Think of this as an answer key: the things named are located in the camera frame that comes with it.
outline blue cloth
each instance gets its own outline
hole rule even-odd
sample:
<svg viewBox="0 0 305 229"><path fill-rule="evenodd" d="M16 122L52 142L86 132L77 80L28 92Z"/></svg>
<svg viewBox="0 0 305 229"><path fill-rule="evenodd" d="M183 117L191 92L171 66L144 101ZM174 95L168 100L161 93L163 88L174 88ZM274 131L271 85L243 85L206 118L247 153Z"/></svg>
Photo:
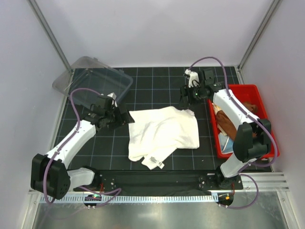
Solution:
<svg viewBox="0 0 305 229"><path fill-rule="evenodd" d="M229 136L224 136L223 133L219 133L218 139L223 154L233 153L233 140Z"/></svg>

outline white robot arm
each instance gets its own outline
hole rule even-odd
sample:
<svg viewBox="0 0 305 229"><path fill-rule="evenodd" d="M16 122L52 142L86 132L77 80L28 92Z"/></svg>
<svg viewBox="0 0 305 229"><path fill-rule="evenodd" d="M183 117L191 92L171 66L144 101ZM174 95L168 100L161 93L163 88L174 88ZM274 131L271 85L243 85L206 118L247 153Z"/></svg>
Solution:
<svg viewBox="0 0 305 229"><path fill-rule="evenodd" d="M248 118L248 115L251 114L251 117L259 121L269 132L271 132L271 124L267 119L260 119L248 111L231 90L231 97L229 97L224 83L215 82L211 69L203 70L199 74L186 70L184 75L189 78L189 83L181 87L180 105L192 106L205 99L210 99L221 107L237 129L233 144L234 153L216 169L215 173L219 187L229 187L246 164L254 162L271 150L269 137L253 120ZM232 97L245 111L248 111L247 114L236 107L232 102ZM252 133L256 133L257 137L253 138Z"/></svg>
<svg viewBox="0 0 305 229"><path fill-rule="evenodd" d="M86 186L89 189L95 189L100 185L99 171L94 168L82 167L69 171L67 169L83 145L102 128L115 129L134 123L125 105L118 106L112 96L100 95L98 101L91 105L90 111L81 119L78 129L76 124L52 150L45 155L37 154L33 158L30 183L32 189L43 192L43 174L51 158L53 161L46 181L49 196L61 199L69 190L76 187Z"/></svg>

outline clear plastic container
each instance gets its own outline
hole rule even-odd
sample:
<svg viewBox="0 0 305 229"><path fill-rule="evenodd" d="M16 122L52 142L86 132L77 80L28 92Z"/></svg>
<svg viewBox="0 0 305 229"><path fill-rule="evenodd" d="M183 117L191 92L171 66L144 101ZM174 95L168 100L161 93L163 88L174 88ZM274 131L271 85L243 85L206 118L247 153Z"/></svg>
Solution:
<svg viewBox="0 0 305 229"><path fill-rule="evenodd" d="M77 88L90 88L101 94L114 92L119 103L129 91L133 83L132 77L123 71L113 69L99 61L87 56L79 58L71 66L71 71L65 71L53 82L53 88L67 97ZM73 95L76 104L87 108L96 101L97 95L88 91L78 91Z"/></svg>

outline clothing label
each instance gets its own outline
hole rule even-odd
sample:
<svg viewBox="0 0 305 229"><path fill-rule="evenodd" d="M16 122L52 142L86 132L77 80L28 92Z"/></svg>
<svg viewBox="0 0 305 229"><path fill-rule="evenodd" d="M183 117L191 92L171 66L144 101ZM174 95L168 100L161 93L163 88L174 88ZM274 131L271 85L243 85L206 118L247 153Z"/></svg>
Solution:
<svg viewBox="0 0 305 229"><path fill-rule="evenodd" d="M149 158L149 160L151 161L151 162L153 162L154 164L156 164L159 168L163 168L164 167L164 164L161 162L161 161L159 161L159 160L157 160L156 158L154 158L153 156L151 156L150 158Z"/></svg>

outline brown cloth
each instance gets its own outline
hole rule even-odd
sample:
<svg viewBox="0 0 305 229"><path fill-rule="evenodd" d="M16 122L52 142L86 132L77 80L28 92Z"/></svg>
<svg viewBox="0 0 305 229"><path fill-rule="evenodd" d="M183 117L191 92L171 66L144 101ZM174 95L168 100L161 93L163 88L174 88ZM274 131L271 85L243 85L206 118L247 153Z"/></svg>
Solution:
<svg viewBox="0 0 305 229"><path fill-rule="evenodd" d="M257 106L253 105L249 102L244 102L243 105L252 113L257 112ZM228 118L228 116L223 112L219 111L216 114L216 121L218 125L227 133L227 135L234 141L236 137L237 130L235 129L235 126L231 122L231 120Z"/></svg>

